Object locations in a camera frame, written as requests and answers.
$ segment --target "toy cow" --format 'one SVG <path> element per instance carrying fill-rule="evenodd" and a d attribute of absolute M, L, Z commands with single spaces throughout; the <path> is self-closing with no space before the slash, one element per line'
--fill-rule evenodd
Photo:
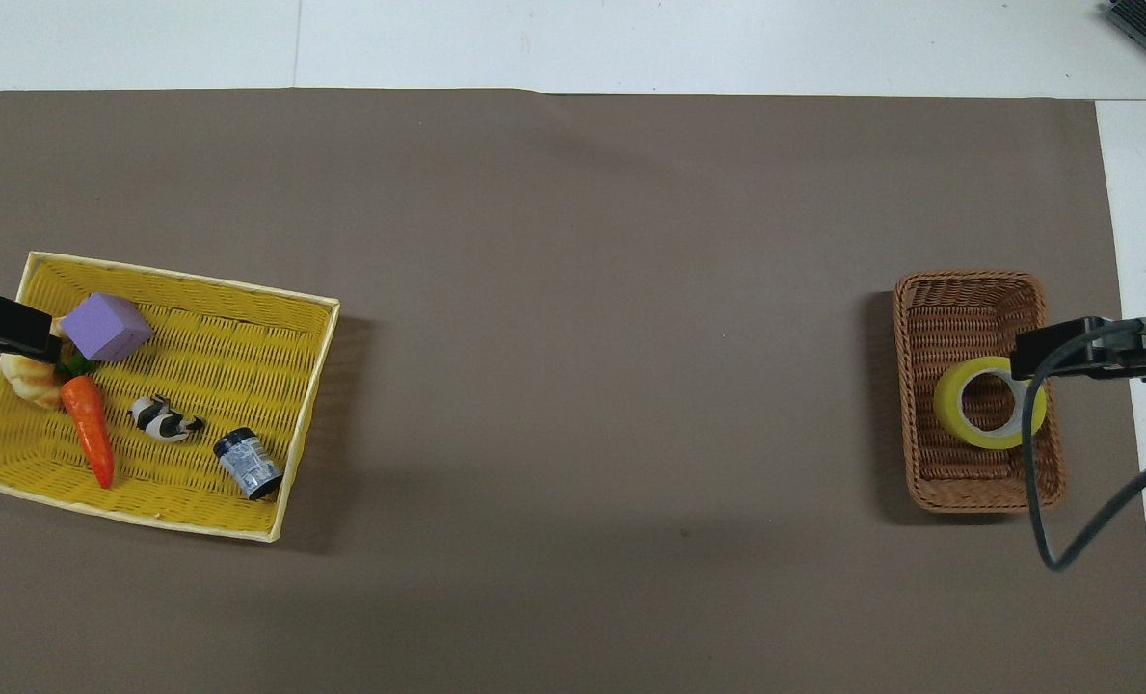
<path fill-rule="evenodd" d="M 131 420 L 136 424 L 136 428 L 162 443 L 176 443 L 183 441 L 194 432 L 203 429 L 203 420 L 199 417 L 183 418 L 183 412 L 171 409 L 171 401 L 160 395 L 152 399 L 143 396 L 136 400 L 127 412 Z"/>

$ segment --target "yellow tape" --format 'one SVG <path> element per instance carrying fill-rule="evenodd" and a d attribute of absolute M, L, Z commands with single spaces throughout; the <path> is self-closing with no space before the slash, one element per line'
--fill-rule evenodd
<path fill-rule="evenodd" d="M 967 383 L 980 374 L 995 374 L 1014 394 L 1014 412 L 1010 415 L 1010 420 L 1005 421 L 1000 429 L 980 429 L 970 423 L 966 412 L 961 411 L 961 392 L 966 391 Z M 980 356 L 978 360 L 970 360 L 945 369 L 945 373 L 939 379 L 936 389 L 933 392 L 933 411 L 936 412 L 936 420 L 942 423 L 945 431 L 956 437 L 978 445 L 978 448 L 1002 451 L 1002 449 L 1022 444 L 1022 399 L 1026 396 L 1027 383 L 1014 380 L 1010 372 L 1010 360 L 1005 356 Z M 1033 431 L 1039 431 L 1039 426 L 1044 425 L 1045 413 L 1047 413 L 1047 396 L 1044 395 L 1042 387 L 1035 395 Z"/>

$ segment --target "black wire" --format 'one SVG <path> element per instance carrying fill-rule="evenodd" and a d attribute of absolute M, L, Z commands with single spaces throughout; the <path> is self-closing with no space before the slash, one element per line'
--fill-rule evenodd
<path fill-rule="evenodd" d="M 1072 353 L 1078 352 L 1081 348 L 1088 346 L 1088 344 L 1105 336 L 1123 332 L 1133 333 L 1140 330 L 1143 330 L 1143 322 L 1140 320 L 1124 320 L 1109 322 L 1109 324 L 1101 325 L 1096 330 L 1078 334 L 1077 338 L 1072 338 L 1070 341 L 1061 344 L 1051 355 L 1045 356 L 1044 361 L 1039 362 L 1039 368 L 1031 374 L 1030 383 L 1027 384 L 1027 395 L 1022 399 L 1022 462 L 1026 463 L 1027 467 L 1027 506 L 1030 511 L 1031 530 L 1035 531 L 1035 544 L 1039 547 L 1039 558 L 1044 559 L 1044 565 L 1052 570 L 1063 570 L 1066 567 L 1069 567 L 1074 562 L 1074 559 L 1078 558 L 1078 554 L 1082 553 L 1085 545 L 1102 530 L 1102 527 L 1108 525 L 1108 521 L 1133 496 L 1137 496 L 1137 494 L 1146 488 L 1146 470 L 1137 474 L 1135 479 L 1129 480 L 1128 484 L 1120 488 L 1116 494 L 1113 494 L 1112 499 L 1107 504 L 1096 511 L 1094 516 L 1085 525 L 1082 533 L 1078 533 L 1074 542 L 1070 542 L 1070 547 L 1061 557 L 1053 557 L 1052 549 L 1049 547 L 1047 533 L 1044 530 L 1044 514 L 1039 510 L 1039 486 L 1036 483 L 1038 480 L 1035 479 L 1035 435 L 1031 432 L 1035 394 L 1039 391 L 1039 384 L 1044 383 L 1049 374 L 1052 374 L 1053 370 L 1058 365 L 1061 365 L 1061 362 L 1072 355 Z"/>

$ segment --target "small can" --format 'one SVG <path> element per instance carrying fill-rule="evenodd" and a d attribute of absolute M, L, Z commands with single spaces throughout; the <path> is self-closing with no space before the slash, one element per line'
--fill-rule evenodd
<path fill-rule="evenodd" d="M 221 437 L 212 445 L 212 452 L 252 502 L 267 496 L 282 483 L 282 471 L 273 465 L 273 458 L 265 451 L 259 435 L 246 426 Z"/>

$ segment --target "orange carrot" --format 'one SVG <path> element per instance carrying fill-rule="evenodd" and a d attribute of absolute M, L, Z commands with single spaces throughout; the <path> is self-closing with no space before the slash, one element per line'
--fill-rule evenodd
<path fill-rule="evenodd" d="M 68 380 L 62 389 L 63 405 L 76 423 L 76 437 L 80 440 L 84 456 L 88 458 L 97 484 L 110 489 L 113 482 L 113 449 L 110 448 L 110 431 L 107 429 L 105 405 L 101 401 L 97 384 L 86 374 Z"/>

